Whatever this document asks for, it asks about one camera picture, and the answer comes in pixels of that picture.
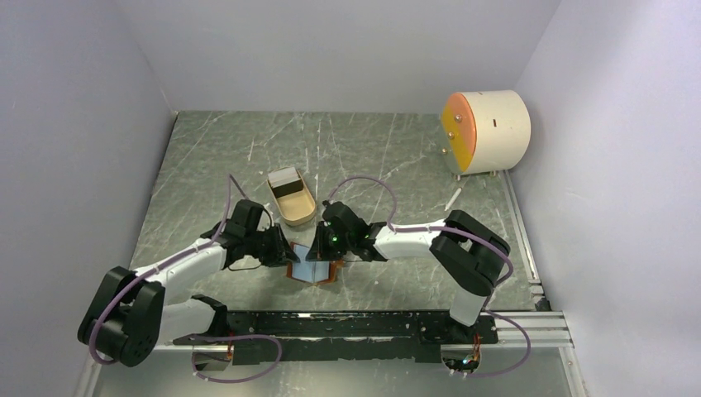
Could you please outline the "brown leather card holder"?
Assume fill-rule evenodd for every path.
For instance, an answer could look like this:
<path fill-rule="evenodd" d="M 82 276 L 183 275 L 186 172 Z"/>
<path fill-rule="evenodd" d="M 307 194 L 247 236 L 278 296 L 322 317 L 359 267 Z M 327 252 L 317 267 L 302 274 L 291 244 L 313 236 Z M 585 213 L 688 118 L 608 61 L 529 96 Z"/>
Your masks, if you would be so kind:
<path fill-rule="evenodd" d="M 304 257 L 309 252 L 309 247 L 290 243 L 294 253 L 299 257 L 299 262 L 289 262 L 286 276 L 309 285 L 330 284 L 336 281 L 336 273 L 344 266 L 343 260 L 338 261 L 305 261 Z"/>

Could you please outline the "beige oval card tray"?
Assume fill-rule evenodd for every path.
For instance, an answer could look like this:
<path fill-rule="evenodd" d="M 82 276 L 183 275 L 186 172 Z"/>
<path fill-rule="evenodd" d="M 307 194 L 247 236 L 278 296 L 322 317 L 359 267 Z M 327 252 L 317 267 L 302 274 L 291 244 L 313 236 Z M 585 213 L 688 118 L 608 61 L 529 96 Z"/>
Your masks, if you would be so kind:
<path fill-rule="evenodd" d="M 281 198 L 276 198 L 273 195 L 275 205 L 279 210 L 281 218 L 286 224 L 293 227 L 300 226 L 311 221 L 315 217 L 317 211 L 315 199 L 304 181 L 301 172 L 298 169 L 297 171 L 300 179 L 302 179 L 305 183 L 305 189 L 301 192 L 297 192 L 296 194 L 290 194 Z M 271 186 L 268 182 L 268 175 L 267 184 L 272 193 Z"/>

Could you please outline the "black card divider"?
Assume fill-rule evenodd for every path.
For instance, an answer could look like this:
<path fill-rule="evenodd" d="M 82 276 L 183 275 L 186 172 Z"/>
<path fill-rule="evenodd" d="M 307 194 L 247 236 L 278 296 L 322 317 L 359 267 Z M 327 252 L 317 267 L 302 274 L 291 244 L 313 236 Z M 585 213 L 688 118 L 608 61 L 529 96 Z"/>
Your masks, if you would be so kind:
<path fill-rule="evenodd" d="M 305 189 L 305 183 L 302 179 L 296 179 L 280 186 L 271 186 L 273 195 L 276 198 L 281 198 L 290 194 L 296 194 Z"/>

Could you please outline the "stack of white cards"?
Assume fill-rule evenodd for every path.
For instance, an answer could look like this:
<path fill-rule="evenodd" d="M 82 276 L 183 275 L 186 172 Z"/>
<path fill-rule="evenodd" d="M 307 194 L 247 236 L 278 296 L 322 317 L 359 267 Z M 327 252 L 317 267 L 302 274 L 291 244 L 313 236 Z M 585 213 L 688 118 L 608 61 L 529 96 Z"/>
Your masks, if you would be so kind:
<path fill-rule="evenodd" d="M 300 176 L 295 167 L 286 167 L 268 174 L 268 182 L 272 188 L 294 184 L 298 180 L 300 180 Z"/>

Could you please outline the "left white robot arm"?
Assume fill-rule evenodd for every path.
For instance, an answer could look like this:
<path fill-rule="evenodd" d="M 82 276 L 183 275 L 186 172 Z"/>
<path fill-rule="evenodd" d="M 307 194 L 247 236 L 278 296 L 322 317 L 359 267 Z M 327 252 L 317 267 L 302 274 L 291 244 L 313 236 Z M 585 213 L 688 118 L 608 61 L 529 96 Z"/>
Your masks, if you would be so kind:
<path fill-rule="evenodd" d="M 153 349 L 181 338 L 216 344 L 229 336 L 225 304 L 202 294 L 175 304 L 195 282 L 250 257 L 267 267 L 299 260 L 282 227 L 260 229 L 267 211 L 242 199 L 182 251 L 135 270 L 117 266 L 102 279 L 77 331 L 93 359 L 134 367 Z"/>

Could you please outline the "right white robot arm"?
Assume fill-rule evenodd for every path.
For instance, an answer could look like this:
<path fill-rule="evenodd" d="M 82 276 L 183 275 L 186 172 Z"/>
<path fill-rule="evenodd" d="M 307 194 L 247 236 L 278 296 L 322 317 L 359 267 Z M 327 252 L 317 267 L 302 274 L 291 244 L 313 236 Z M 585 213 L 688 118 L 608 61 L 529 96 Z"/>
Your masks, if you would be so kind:
<path fill-rule="evenodd" d="M 385 262 L 428 258 L 457 283 L 446 320 L 455 342 L 467 342 L 478 330 L 477 319 L 508 265 L 510 246 L 462 210 L 434 222 L 398 225 L 367 223 L 342 202 L 324 203 L 306 261 L 338 261 L 351 253 L 362 261 Z"/>

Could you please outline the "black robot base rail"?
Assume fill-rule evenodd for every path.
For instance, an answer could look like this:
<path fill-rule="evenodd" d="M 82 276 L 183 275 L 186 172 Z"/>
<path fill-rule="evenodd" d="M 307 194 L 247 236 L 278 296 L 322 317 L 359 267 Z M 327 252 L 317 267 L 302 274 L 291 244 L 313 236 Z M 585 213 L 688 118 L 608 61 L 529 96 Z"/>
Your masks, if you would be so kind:
<path fill-rule="evenodd" d="M 365 361 L 412 359 L 440 363 L 449 345 L 475 347 L 498 340 L 492 317 L 481 314 L 472 326 L 454 321 L 446 309 L 370 311 L 231 310 L 218 318 L 206 340 L 189 335 L 180 346 L 231 345 L 232 365 L 281 361 Z M 240 342 L 228 342 L 241 336 Z"/>

